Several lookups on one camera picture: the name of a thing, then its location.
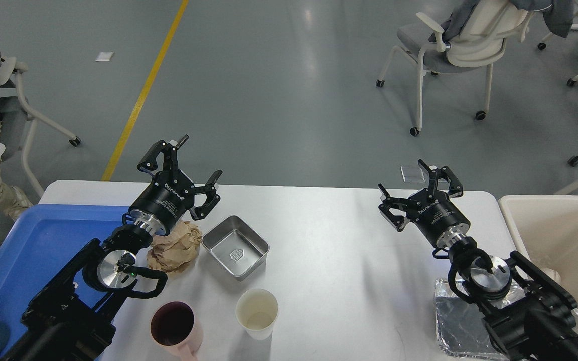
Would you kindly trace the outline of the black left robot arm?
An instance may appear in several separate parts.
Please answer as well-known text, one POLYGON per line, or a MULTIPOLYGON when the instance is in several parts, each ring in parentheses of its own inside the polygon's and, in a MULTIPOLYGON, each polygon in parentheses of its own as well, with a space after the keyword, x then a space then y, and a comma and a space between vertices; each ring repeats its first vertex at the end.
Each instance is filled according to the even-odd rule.
POLYGON ((179 169, 177 153, 188 141, 155 142, 137 169, 151 183, 122 215, 108 238, 90 240, 30 300, 21 316, 26 332, 3 360, 94 360, 112 343, 112 321, 128 298, 161 294, 168 276, 136 264, 137 254, 167 236, 185 213, 204 219, 220 201, 217 170, 202 185, 179 169))

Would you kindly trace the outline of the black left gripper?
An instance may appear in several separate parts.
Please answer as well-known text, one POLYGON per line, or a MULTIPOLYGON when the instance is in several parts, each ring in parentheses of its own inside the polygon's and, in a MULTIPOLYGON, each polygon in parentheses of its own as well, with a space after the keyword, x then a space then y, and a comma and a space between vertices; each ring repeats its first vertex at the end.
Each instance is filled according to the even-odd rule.
POLYGON ((151 222, 155 219, 157 222, 152 228, 159 236, 169 235, 186 210, 190 211, 193 220, 202 220, 220 201, 217 183, 223 174, 222 170, 214 171, 202 186, 193 185, 191 179, 179 171, 177 151, 189 138, 185 134, 177 141, 155 142, 137 163, 138 171, 150 174, 154 178, 131 204, 128 214, 135 220, 151 222), (155 175, 154 171, 159 169, 159 155, 163 156, 162 171, 155 175), (195 206, 191 203, 191 195, 205 195, 206 199, 201 205, 195 206))

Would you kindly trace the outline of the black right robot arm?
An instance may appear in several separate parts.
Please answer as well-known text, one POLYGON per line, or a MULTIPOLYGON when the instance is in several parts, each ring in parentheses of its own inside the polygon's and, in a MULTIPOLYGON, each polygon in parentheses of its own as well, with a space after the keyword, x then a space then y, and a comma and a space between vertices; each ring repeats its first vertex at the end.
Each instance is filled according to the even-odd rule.
POLYGON ((468 235, 470 220, 452 203, 464 187, 449 167, 426 171, 428 185, 409 197, 393 197, 383 184, 378 208, 401 232, 413 223, 448 260, 452 293, 477 307, 493 348, 509 360, 578 360, 575 297, 521 252, 500 258, 480 249, 468 235))

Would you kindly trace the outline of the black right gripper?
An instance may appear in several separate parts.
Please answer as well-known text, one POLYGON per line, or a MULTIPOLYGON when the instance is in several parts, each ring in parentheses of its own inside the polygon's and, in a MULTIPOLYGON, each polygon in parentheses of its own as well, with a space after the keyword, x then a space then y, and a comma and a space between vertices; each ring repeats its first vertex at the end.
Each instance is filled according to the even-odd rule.
POLYGON ((433 247, 450 248, 466 238, 471 225, 450 201, 450 198, 463 196, 463 184, 449 167, 431 169, 422 159, 418 160, 418 164, 427 173, 427 187, 411 194, 409 198, 397 198, 392 197, 384 185, 379 183, 377 187, 382 197, 378 208, 398 232, 403 231, 411 221, 433 247), (448 184, 446 193, 438 191, 440 179, 448 184))

